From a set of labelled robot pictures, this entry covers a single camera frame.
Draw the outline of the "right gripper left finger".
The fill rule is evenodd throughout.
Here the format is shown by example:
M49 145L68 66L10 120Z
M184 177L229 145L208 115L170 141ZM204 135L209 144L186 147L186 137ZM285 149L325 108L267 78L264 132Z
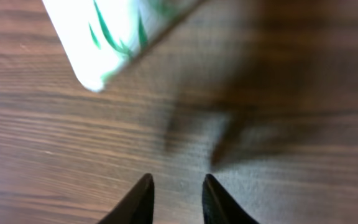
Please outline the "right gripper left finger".
M154 201L153 176L145 174L98 224L153 224Z

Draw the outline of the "white cream tube gold cap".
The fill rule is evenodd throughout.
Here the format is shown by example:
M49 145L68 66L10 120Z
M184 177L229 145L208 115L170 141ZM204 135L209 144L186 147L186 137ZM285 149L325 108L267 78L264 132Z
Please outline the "white cream tube gold cap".
M199 0L43 0L74 74L89 91L145 54Z

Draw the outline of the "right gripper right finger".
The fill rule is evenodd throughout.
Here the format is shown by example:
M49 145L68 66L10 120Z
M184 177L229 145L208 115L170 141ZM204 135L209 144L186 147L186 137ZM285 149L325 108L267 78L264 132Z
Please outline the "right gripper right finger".
M212 174L203 181L202 207L204 224L259 224Z

